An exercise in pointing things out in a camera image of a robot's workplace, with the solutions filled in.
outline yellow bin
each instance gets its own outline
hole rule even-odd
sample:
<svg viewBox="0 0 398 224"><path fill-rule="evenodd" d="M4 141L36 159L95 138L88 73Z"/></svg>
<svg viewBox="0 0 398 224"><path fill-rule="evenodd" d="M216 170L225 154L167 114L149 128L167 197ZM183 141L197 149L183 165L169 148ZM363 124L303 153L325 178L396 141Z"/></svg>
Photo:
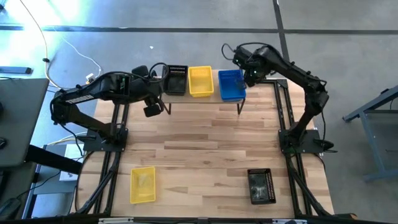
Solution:
<svg viewBox="0 0 398 224"><path fill-rule="evenodd" d="M189 67L189 93L193 97L207 97L214 93L211 66Z"/></svg>
<svg viewBox="0 0 398 224"><path fill-rule="evenodd" d="M130 203L156 200L155 167L132 169L130 181Z"/></svg>

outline blue bin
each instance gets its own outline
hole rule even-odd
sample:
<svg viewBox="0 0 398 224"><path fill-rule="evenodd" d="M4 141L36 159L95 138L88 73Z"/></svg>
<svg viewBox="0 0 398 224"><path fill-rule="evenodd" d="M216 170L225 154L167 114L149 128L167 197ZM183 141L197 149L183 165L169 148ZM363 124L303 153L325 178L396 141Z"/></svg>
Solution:
<svg viewBox="0 0 398 224"><path fill-rule="evenodd" d="M218 82L223 101L239 101L246 97L242 70L219 71Z"/></svg>

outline wooden tabletop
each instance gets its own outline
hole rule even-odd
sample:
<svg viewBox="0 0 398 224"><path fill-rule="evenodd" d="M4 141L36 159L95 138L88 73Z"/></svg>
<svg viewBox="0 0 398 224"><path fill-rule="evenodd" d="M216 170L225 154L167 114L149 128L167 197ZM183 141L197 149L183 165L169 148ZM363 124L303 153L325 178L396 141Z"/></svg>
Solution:
<svg viewBox="0 0 398 224"><path fill-rule="evenodd" d="M305 105L303 90L288 82L298 120ZM277 137L279 119L274 87L256 85L246 92L244 113L240 116L235 105L177 104L173 105L171 115L162 113L146 118L144 103L132 104L112 216L293 217L287 169ZM98 101L95 118L110 122L112 112L112 102ZM83 168L78 186L79 207L98 185L103 157L103 152L95 152ZM319 158L303 154L303 164L308 187L324 208L333 213ZM147 166L156 167L156 201L132 205L131 169ZM251 205L246 172L255 168L271 168L277 203ZM102 209L108 188L104 192ZM302 193L297 192L304 211Z"/></svg>
<svg viewBox="0 0 398 224"><path fill-rule="evenodd" d="M185 91L185 95L183 96L169 96L166 93L162 94L162 100L164 103L241 103L240 101L235 102L224 102L221 99L220 86L218 84L218 71L212 70L213 74L213 85L214 85L214 93L209 97L193 97L189 94L189 85L187 82L187 88Z"/></svg>

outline gray floor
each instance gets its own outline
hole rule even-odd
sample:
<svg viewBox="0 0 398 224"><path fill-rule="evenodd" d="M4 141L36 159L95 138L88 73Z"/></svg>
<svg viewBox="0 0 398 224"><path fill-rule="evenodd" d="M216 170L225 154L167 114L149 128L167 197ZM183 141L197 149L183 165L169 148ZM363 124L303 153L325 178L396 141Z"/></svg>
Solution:
<svg viewBox="0 0 398 224"><path fill-rule="evenodd" d="M278 28L272 0L155 0L155 1L24 1L41 25L151 28ZM285 29L397 30L395 0L279 0ZM19 1L8 0L0 12L0 24L27 24L25 31L0 31L0 62L30 66L29 77L44 77L44 45L29 15ZM232 46L252 41L267 42L281 49L279 35L209 32L46 32L50 76L61 86L84 83L98 70L78 56L60 38L64 36L83 54L93 57L105 72L129 71L139 65L166 63L236 68L221 53L222 43ZM326 174L335 213L356 213L360 219L396 223L398 179L363 182L363 175L376 171L371 150L359 120L345 124L342 116L398 83L398 35L286 34L290 60L328 80L330 100L325 108L326 138L337 154L326 154ZM32 139L41 146L68 135L50 120L47 93ZM81 106L92 115L95 102ZM316 118L316 126L323 124ZM81 131L71 126L74 131ZM65 213L69 199L60 195L38 198L34 216ZM40 209L52 206L52 211Z"/></svg>

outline black mesh basket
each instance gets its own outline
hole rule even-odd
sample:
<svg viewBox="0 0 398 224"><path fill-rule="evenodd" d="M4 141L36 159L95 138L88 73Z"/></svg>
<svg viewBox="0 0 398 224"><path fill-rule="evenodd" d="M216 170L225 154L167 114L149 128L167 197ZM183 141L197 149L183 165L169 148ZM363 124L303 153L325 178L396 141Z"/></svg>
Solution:
<svg viewBox="0 0 398 224"><path fill-rule="evenodd" d="M185 65L168 65L169 75L164 80L163 91L167 95L183 96L187 89L188 66Z"/></svg>
<svg viewBox="0 0 398 224"><path fill-rule="evenodd" d="M253 205L276 203L270 169L249 169L248 179Z"/></svg>

